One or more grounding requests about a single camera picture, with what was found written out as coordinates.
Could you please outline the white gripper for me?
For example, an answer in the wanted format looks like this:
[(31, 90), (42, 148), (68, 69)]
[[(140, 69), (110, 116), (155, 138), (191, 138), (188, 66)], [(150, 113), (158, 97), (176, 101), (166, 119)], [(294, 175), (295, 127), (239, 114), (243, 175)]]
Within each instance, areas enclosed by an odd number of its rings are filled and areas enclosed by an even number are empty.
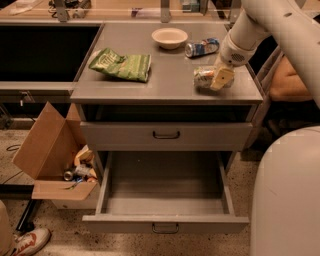
[(240, 35), (230, 30), (220, 44), (210, 89), (218, 91), (231, 82), (235, 75), (233, 67), (247, 64), (256, 48), (254, 37)]

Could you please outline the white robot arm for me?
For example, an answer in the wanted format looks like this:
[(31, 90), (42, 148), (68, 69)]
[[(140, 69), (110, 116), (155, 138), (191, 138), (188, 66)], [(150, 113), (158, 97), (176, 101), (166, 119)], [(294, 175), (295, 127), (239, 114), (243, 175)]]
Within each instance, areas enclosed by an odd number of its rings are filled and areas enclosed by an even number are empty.
[[(320, 105), (320, 25), (306, 0), (241, 0), (242, 11), (223, 40), (210, 88), (218, 90), (271, 35)], [(250, 256), (320, 256), (320, 127), (277, 139), (256, 174)]]

